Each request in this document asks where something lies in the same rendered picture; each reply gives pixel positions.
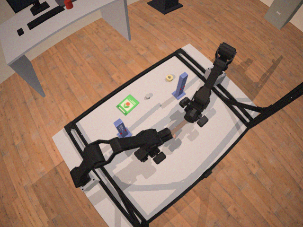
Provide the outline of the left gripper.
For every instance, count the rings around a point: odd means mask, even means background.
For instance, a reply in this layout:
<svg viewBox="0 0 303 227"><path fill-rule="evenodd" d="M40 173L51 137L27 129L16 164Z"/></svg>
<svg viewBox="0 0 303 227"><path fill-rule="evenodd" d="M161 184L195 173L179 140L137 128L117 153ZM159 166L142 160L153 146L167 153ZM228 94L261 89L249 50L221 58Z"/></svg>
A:
<svg viewBox="0 0 303 227"><path fill-rule="evenodd" d="M137 135L141 135L142 133L144 132L144 130L142 130L141 132L139 132ZM136 136L137 136L136 135ZM154 148L153 150L148 150L148 152L150 152L150 157L153 158L153 161L156 163L156 164L159 164L160 162L162 162L165 158L166 158L166 155L163 153L163 152L160 152L159 148L156 147ZM159 153L159 154L158 154Z"/></svg>

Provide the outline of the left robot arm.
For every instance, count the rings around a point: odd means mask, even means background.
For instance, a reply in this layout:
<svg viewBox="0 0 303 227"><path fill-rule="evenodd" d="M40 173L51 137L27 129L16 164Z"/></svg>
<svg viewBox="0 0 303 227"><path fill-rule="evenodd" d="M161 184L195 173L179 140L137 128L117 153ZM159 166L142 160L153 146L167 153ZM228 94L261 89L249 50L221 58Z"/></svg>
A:
<svg viewBox="0 0 303 227"><path fill-rule="evenodd" d="M123 152L124 150L131 150L139 148L134 152L134 155L141 162L148 160L150 152L148 150L153 150L164 144L164 142L172 139L172 134L170 129L165 128L159 132L156 129L147 129L141 135L125 137L125 138L112 138L110 140L96 140L88 144L83 151L84 160L79 167L74 167L71 171L71 177L76 188L85 186L90 181L89 172L94 168L100 168L105 166L113 160L113 158ZM113 153L106 161L99 144L110 144Z"/></svg>

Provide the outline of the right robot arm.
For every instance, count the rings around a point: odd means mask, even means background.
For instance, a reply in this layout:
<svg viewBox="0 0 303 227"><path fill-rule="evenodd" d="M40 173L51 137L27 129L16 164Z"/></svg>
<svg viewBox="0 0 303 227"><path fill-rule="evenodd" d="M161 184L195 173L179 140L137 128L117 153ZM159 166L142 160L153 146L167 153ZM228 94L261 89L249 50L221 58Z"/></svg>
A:
<svg viewBox="0 0 303 227"><path fill-rule="evenodd" d="M210 103L211 89L215 84L217 78L223 74L224 69L228 69L228 64L230 64L235 55L236 49L226 43L220 43L216 53L215 61L213 63L214 67L211 69L211 72L205 82L205 84L195 92L193 98L190 101L191 107L186 112L184 119L190 123L194 123L199 113L203 112L204 109ZM220 55L220 57L218 56ZM226 61L229 60L229 61ZM203 106L204 105L204 106Z"/></svg>

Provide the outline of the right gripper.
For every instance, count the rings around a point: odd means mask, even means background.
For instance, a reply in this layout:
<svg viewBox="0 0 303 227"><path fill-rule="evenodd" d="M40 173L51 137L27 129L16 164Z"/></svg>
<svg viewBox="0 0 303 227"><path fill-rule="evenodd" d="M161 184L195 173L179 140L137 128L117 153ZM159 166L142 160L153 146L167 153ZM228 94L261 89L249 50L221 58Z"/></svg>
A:
<svg viewBox="0 0 303 227"><path fill-rule="evenodd" d="M185 97L184 99L182 99L182 100L179 102L179 105L180 105L182 108L184 108L185 106L187 106L187 107L184 109L185 112L187 112L188 109L189 109L189 107L190 107L190 105L189 105L190 101L191 101L191 100L190 100L188 97ZM202 117L202 114L199 113L199 115L198 115L198 117L196 118L195 122L197 121L197 124L198 124L200 127L203 127L203 126L208 122L208 120L209 120L209 119L208 119L205 115Z"/></svg>

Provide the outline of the long tan rail with center flange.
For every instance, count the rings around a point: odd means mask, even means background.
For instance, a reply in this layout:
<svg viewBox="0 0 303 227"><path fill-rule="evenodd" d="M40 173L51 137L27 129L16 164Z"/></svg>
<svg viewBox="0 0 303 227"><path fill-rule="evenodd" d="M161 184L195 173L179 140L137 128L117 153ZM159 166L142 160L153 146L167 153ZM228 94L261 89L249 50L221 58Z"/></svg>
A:
<svg viewBox="0 0 303 227"><path fill-rule="evenodd" d="M180 129L182 128L186 123L188 123L188 121L184 120L182 121L179 125L177 125L174 129L170 130L171 131L171 134L174 138L176 138L176 135L175 133Z"/></svg>

